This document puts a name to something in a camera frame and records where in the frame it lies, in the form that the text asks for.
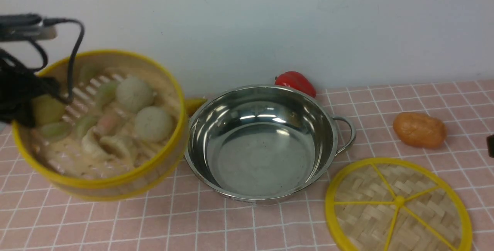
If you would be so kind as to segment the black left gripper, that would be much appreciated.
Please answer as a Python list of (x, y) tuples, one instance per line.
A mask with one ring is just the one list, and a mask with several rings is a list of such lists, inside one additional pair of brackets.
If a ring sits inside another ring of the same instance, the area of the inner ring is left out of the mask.
[(37, 50), (42, 58), (42, 66), (31, 69), (1, 49), (0, 108), (3, 123), (17, 122), (24, 127), (34, 128), (36, 120), (32, 101), (43, 95), (48, 95), (64, 105), (72, 103), (72, 92), (64, 97), (61, 94), (61, 84), (55, 77), (36, 75), (48, 64), (48, 56), (44, 49)]

